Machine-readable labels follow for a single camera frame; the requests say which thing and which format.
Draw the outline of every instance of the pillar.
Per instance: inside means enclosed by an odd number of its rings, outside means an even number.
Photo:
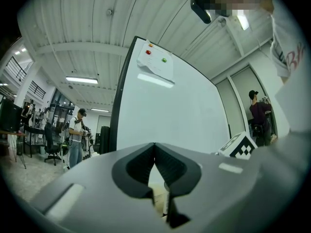
[[[29,89],[29,86],[31,84],[31,82],[34,80],[34,77],[36,76],[36,74],[38,73],[39,69],[41,68],[41,62],[40,61],[35,61],[32,66],[29,68],[27,75],[23,81],[23,83],[21,84],[16,98],[14,100],[14,104],[16,104],[19,107],[23,106],[23,102],[25,99],[25,96],[27,94],[27,91]]]

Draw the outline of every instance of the person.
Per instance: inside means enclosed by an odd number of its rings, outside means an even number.
[[[82,161],[82,144],[81,139],[83,135],[82,118],[86,117],[86,110],[80,109],[77,116],[74,116],[69,123],[69,165],[73,168],[75,165]]]
[[[30,100],[30,105],[29,105],[28,112],[26,113],[26,118],[25,118],[24,125],[25,125],[25,124],[26,124],[26,125],[29,125],[29,119],[30,119],[31,116],[32,116],[33,108],[34,108],[34,101],[33,101],[33,100]]]
[[[253,125],[261,125],[262,126],[262,137],[264,141],[264,145],[268,146],[271,142],[271,128],[270,124],[266,118],[266,111],[271,111],[272,106],[270,100],[267,99],[268,104],[265,102],[257,102],[257,94],[258,91],[251,90],[248,93],[249,98],[252,101],[252,105],[249,107],[253,115]]]
[[[23,110],[21,112],[21,116],[22,116],[21,122],[22,122],[22,124],[24,124],[26,122],[26,119],[27,119],[26,114],[27,114],[27,112],[29,110],[29,105],[30,104],[28,102],[26,102],[26,105],[24,106],[24,108],[23,108]]]
[[[39,127],[42,130],[44,130],[44,127],[49,120],[49,111],[50,111],[50,108],[46,108],[44,111],[41,112],[41,115],[39,117],[39,120],[40,120],[40,126]]]
[[[35,110],[35,104],[33,104],[33,109],[32,109],[32,112],[31,112],[31,124],[30,126],[31,127],[35,127],[35,116],[36,116],[36,110]]]
[[[270,48],[277,75],[285,83],[299,67],[311,64],[310,50],[292,13],[281,0],[211,0],[215,7],[247,11],[261,7],[272,18],[273,43]]]
[[[39,111],[35,115],[35,127],[39,127],[39,124],[40,124],[40,120],[39,120],[40,114],[41,114],[41,109],[39,109]]]

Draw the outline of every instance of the floor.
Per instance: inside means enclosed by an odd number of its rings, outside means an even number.
[[[42,156],[35,153],[32,158],[27,153],[23,156],[27,169],[19,156],[15,162],[11,151],[10,156],[0,157],[0,166],[9,188],[19,197],[30,201],[41,188],[64,173],[63,165],[59,160],[56,160],[56,166],[54,166],[53,160],[47,160],[45,163],[44,159],[48,156],[47,154]]]

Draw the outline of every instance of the ceiling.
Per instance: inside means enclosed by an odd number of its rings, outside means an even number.
[[[10,53],[12,56],[14,56],[14,58],[16,59],[16,61],[19,64],[28,64],[30,62],[32,62],[32,59],[28,53],[28,51],[22,51],[22,49],[24,49],[24,42],[23,40],[19,41],[18,44],[14,44],[10,49]]]
[[[272,38],[271,19],[263,10],[250,12],[251,27],[243,31],[236,17],[212,15],[212,23],[204,24],[190,0],[29,0],[17,18],[31,56],[58,89],[88,109],[112,109],[135,35],[210,79]],[[99,84],[67,82],[66,76],[97,78]]]

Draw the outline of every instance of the black cap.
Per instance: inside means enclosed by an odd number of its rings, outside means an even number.
[[[253,90],[251,90],[251,91],[248,93],[248,96],[249,96],[249,98],[250,98],[251,100],[253,100],[255,94],[257,95],[257,94],[258,94],[258,91],[253,91]]]
[[[85,109],[80,109],[78,111],[81,115],[83,115],[84,117],[86,117],[86,110]]]

